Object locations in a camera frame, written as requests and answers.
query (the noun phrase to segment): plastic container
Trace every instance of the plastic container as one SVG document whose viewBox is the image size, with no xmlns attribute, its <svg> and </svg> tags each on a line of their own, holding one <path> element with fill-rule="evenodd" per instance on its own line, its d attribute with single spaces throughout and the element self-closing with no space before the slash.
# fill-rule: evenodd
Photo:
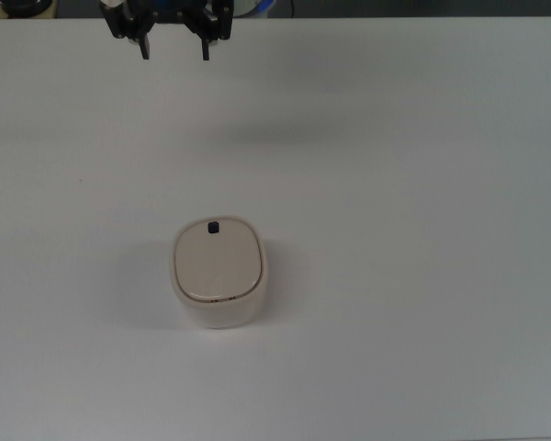
<svg viewBox="0 0 551 441">
<path fill-rule="evenodd" d="M 264 302 L 264 242 L 242 218 L 218 216 L 186 225 L 175 236 L 170 271 L 178 299 L 208 328 L 244 324 Z"/>
</svg>

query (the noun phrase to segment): white tabletop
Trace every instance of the white tabletop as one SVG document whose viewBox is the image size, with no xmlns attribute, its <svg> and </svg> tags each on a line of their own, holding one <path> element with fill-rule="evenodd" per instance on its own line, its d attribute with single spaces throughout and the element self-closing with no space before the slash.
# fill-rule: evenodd
<svg viewBox="0 0 551 441">
<path fill-rule="evenodd" d="M 551 19 L 0 22 L 0 440 L 551 436 Z M 196 328 L 177 230 L 267 243 Z"/>
</svg>

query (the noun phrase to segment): black knob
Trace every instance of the black knob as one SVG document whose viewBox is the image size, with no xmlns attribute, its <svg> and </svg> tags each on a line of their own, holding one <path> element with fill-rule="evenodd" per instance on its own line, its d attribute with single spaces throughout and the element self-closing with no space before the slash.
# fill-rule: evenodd
<svg viewBox="0 0 551 441">
<path fill-rule="evenodd" d="M 0 0 L 2 10 L 15 18 L 34 17 L 47 10 L 52 0 Z"/>
</svg>

